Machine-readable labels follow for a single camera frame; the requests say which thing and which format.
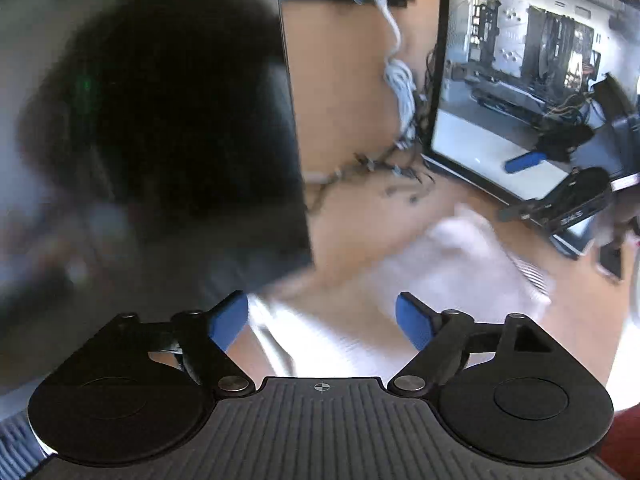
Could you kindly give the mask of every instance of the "bundled white cable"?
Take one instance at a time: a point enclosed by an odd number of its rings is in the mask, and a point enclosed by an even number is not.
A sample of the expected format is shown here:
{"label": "bundled white cable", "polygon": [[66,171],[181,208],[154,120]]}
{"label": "bundled white cable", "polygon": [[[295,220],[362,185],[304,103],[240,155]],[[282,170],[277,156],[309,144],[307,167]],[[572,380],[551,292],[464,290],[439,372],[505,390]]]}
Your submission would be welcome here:
{"label": "bundled white cable", "polygon": [[400,51],[402,45],[402,34],[396,20],[389,11],[386,0],[373,0],[382,12],[382,15],[391,25],[396,44],[385,56],[385,81],[391,87],[398,98],[398,114],[400,117],[400,135],[398,146],[405,148],[415,140],[415,125],[413,123],[415,115],[414,76],[409,67],[394,56]]}

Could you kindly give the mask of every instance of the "red fabric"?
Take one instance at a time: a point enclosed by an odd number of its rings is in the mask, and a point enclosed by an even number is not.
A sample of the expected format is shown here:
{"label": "red fabric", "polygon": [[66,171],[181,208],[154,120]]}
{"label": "red fabric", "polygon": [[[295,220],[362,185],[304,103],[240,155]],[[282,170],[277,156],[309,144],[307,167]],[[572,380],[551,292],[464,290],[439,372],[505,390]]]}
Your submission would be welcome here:
{"label": "red fabric", "polygon": [[625,480],[640,480],[640,404],[616,414],[600,458]]}

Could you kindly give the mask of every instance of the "metal screw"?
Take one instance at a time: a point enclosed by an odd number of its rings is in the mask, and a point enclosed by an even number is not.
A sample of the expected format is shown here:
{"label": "metal screw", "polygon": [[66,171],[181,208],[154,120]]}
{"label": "metal screw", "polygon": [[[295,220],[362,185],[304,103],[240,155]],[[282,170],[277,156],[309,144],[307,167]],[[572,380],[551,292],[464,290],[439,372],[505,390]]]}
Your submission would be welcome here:
{"label": "metal screw", "polygon": [[218,387],[225,392],[241,392],[249,387],[249,381],[244,377],[228,375],[218,381]]}
{"label": "metal screw", "polygon": [[417,392],[427,385],[423,378],[415,375],[400,376],[394,381],[394,384],[396,385],[396,388],[406,392]]}

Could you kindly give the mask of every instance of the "white cloth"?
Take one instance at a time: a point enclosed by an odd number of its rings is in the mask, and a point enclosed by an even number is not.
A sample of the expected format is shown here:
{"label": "white cloth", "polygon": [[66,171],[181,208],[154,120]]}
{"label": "white cloth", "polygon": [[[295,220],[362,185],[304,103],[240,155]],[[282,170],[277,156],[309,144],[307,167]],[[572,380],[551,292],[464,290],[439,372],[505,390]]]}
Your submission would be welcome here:
{"label": "white cloth", "polygon": [[511,312],[540,320],[548,303],[491,224],[458,206],[402,253],[339,286],[287,301],[252,297],[249,322],[278,375],[379,376],[386,383],[416,354],[395,322],[403,291],[437,312],[457,308],[478,322],[502,323]]}

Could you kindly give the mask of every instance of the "black reflective panel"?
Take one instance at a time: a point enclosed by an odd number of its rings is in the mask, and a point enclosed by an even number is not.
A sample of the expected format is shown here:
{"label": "black reflective panel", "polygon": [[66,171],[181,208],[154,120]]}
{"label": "black reflective panel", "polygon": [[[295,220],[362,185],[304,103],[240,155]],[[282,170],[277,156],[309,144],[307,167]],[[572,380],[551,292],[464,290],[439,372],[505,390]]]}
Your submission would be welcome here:
{"label": "black reflective panel", "polygon": [[309,263],[278,0],[0,0],[0,396]]}

